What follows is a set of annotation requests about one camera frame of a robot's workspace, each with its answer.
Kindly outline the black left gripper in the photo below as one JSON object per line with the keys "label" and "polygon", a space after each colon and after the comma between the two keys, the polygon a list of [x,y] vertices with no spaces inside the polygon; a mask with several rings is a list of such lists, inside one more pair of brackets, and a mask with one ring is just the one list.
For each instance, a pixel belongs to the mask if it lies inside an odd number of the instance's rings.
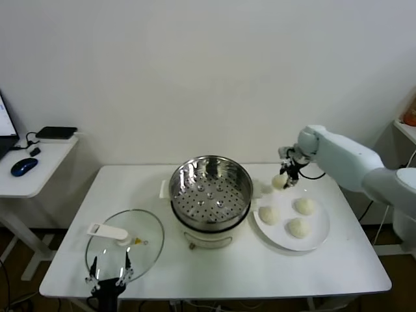
{"label": "black left gripper", "polygon": [[96,278],[97,260],[95,256],[94,261],[89,269],[88,276],[85,278],[87,285],[91,286],[92,296],[95,298],[101,297],[115,297],[125,291],[125,286],[130,283],[134,270],[129,258],[129,252],[125,252],[125,266],[122,275],[118,278],[105,279],[98,281]]}

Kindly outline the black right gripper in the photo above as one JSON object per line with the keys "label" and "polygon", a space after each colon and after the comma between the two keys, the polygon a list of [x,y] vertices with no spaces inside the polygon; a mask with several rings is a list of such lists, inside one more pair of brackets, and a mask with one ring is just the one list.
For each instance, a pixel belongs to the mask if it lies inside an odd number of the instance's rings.
{"label": "black right gripper", "polygon": [[287,178],[285,184],[283,185],[283,189],[291,188],[297,184],[300,169],[301,165],[292,159],[284,159],[282,161],[279,174],[287,174]]}

